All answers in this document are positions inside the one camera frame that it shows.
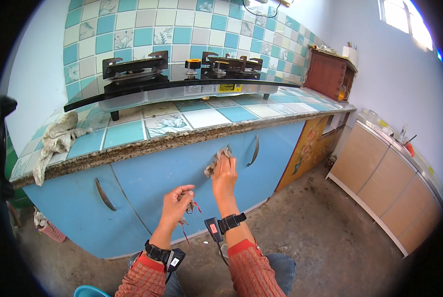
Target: gas stove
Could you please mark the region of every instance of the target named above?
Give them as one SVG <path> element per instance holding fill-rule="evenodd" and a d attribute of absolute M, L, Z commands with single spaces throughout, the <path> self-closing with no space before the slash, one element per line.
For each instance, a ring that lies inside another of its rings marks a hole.
<path fill-rule="evenodd" d="M 279 86 L 300 87 L 262 71 L 263 60 L 246 56 L 218 57 L 203 52 L 202 59 L 169 63 L 168 51 L 153 52 L 150 58 L 121 62 L 103 60 L 103 75 L 84 87 L 64 106 L 70 111 L 99 102 L 99 109 L 119 119 L 119 110 L 163 101 L 223 97 L 241 94 L 270 94 Z"/>

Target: black glass stovetop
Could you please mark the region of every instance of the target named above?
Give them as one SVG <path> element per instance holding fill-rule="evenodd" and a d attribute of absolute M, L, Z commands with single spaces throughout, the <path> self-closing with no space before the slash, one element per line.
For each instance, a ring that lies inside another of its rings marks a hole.
<path fill-rule="evenodd" d="M 146 77 L 107 81 L 100 75 L 70 98 L 64 106 L 64 111 L 123 95 L 179 86 L 249 84 L 300 87 L 287 79 L 261 71 L 252 73 L 227 71 L 225 75 L 218 75 L 211 68 L 200 68 L 195 69 L 197 72 L 195 75 L 188 75 L 187 70 L 184 64 L 171 64 L 161 73 Z"/>

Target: stove foot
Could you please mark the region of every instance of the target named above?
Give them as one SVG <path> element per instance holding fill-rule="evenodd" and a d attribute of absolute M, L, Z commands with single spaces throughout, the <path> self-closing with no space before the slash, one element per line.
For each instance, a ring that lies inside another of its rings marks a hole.
<path fill-rule="evenodd" d="M 119 120 L 119 110 L 111 112 L 111 119 L 113 119 L 114 122 Z"/>

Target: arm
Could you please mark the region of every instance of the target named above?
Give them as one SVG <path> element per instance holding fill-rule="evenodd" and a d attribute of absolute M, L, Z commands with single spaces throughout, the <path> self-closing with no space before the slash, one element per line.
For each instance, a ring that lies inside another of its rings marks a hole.
<path fill-rule="evenodd" d="M 194 188 L 194 185 L 180 186 L 164 196 L 162 217 L 149 240 L 150 244 L 161 249 L 170 249 L 170 237 L 195 196 L 192 192 Z M 144 250 L 124 276 L 123 284 L 119 286 L 115 296 L 162 297 L 164 291 L 165 266 L 162 262 L 147 257 Z"/>
<path fill-rule="evenodd" d="M 233 194 L 237 177 L 236 158 L 222 154 L 213 175 L 213 195 L 222 218 L 240 214 Z M 238 296 L 285 296 L 274 278 L 269 260 L 262 254 L 245 222 L 226 231 L 225 237 L 231 280 Z"/>

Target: window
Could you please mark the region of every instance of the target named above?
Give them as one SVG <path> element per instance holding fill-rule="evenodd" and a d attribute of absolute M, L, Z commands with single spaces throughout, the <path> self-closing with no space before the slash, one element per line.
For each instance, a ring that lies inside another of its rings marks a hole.
<path fill-rule="evenodd" d="M 408 33 L 424 47 L 436 52 L 423 19 L 410 0 L 378 0 L 379 18 Z"/>

